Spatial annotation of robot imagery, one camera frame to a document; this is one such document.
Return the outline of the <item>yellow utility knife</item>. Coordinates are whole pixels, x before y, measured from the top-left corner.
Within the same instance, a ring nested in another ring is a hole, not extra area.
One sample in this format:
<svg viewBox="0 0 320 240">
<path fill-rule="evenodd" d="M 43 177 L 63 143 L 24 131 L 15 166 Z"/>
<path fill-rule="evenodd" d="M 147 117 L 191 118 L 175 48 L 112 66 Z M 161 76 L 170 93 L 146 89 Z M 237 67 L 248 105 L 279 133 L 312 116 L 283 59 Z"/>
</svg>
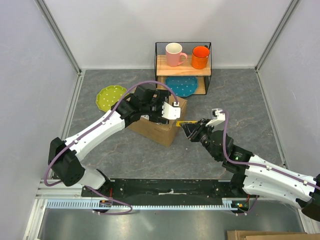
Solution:
<svg viewBox="0 0 320 240">
<path fill-rule="evenodd" d="M 195 123 L 197 123 L 196 120 L 179 120 L 179 121 L 176 121 L 175 126 L 181 127 L 184 124 L 195 124 Z"/>
</svg>

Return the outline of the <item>brown cardboard express box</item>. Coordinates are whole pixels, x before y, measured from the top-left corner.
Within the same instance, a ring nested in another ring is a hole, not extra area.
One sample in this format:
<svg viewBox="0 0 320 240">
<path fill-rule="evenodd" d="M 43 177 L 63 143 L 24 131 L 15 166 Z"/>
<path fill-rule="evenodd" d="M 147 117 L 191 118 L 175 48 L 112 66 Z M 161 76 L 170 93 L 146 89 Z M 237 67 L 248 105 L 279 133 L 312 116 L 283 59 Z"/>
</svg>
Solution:
<svg viewBox="0 0 320 240">
<path fill-rule="evenodd" d="M 133 122 L 127 128 L 158 144 L 169 147 L 180 130 L 180 127 L 176 126 L 176 121 L 184 121 L 187 111 L 188 101 L 181 97 L 177 98 L 181 108 L 180 118 L 169 120 L 168 124 L 160 124 L 150 121 L 148 116 L 143 115 L 140 120 Z"/>
</svg>

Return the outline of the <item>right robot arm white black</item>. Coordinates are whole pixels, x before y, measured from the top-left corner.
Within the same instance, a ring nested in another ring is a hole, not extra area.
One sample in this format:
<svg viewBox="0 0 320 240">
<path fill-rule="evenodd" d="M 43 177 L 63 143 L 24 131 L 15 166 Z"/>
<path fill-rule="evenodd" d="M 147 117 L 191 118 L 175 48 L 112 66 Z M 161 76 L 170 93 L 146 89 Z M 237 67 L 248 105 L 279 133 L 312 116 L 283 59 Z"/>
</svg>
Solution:
<svg viewBox="0 0 320 240">
<path fill-rule="evenodd" d="M 233 177 L 229 191 L 261 196 L 290 204 L 315 220 L 320 220 L 320 178 L 294 172 L 268 162 L 257 154 L 234 144 L 227 130 L 216 130 L 208 119 L 180 124 L 191 142 L 199 142 L 215 161 Z"/>
</svg>

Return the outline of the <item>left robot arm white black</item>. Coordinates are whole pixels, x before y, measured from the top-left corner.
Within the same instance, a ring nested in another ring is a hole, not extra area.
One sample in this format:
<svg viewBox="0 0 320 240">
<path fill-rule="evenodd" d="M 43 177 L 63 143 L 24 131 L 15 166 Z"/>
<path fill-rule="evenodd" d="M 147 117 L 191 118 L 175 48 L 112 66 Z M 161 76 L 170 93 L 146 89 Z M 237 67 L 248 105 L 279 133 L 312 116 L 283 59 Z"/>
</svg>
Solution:
<svg viewBox="0 0 320 240">
<path fill-rule="evenodd" d="M 50 143 L 48 168 L 67 187 L 89 186 L 99 197 L 110 191 L 109 178 L 98 169 L 82 165 L 86 155 L 113 134 L 148 116 L 154 123 L 167 124 L 181 116 L 179 101 L 169 102 L 174 92 L 166 87 L 157 89 L 151 81 L 131 87 L 101 118 L 84 130 Z"/>
</svg>

